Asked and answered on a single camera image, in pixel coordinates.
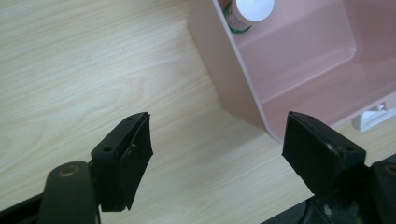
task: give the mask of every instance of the pink plastic container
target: pink plastic container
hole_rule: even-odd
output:
[[[244,34],[230,0],[192,0],[189,26],[224,106],[283,141],[289,111],[337,127],[396,107],[396,1],[276,0]]]

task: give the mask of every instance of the clamp jaw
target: clamp jaw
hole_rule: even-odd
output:
[[[131,209],[153,155],[149,114],[124,119],[92,151],[92,160],[53,169],[42,194],[0,212],[0,223],[97,224],[103,212]]]

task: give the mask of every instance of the screw hole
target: screw hole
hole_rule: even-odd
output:
[[[103,151],[105,151],[105,152],[109,152],[109,151],[111,151],[111,150],[113,150],[113,148],[111,148],[111,147],[105,147],[105,148],[103,149]]]
[[[345,151],[355,151],[355,148],[353,148],[353,147],[343,147],[343,149]]]
[[[386,165],[385,170],[388,171],[388,173],[396,175],[396,165]]]
[[[67,177],[70,175],[73,175],[75,173],[77,173],[79,170],[79,166],[78,165],[69,165],[64,167],[62,170],[59,171],[59,176],[61,177]]]

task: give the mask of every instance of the wood grain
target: wood grain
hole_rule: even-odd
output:
[[[260,223],[311,196],[282,146],[221,106],[187,27],[187,0],[0,1],[0,210],[151,114],[154,157],[131,212],[103,223]],[[339,131],[395,153],[396,119]]]

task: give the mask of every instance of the black plastic part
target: black plastic part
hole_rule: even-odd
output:
[[[100,223],[87,162],[72,161],[49,173],[37,223]]]
[[[306,201],[294,205],[283,213],[271,217],[262,224],[298,224],[303,219],[306,210]]]
[[[38,194],[21,203],[0,212],[0,223],[34,224],[38,219],[38,210],[43,194]]]
[[[396,163],[379,161],[372,165],[370,189],[383,224],[396,221]]]
[[[131,209],[153,155],[149,114],[140,113],[124,119],[91,154],[96,198],[102,211]]]
[[[321,204],[350,206],[364,149],[318,119],[289,112],[282,155]]]

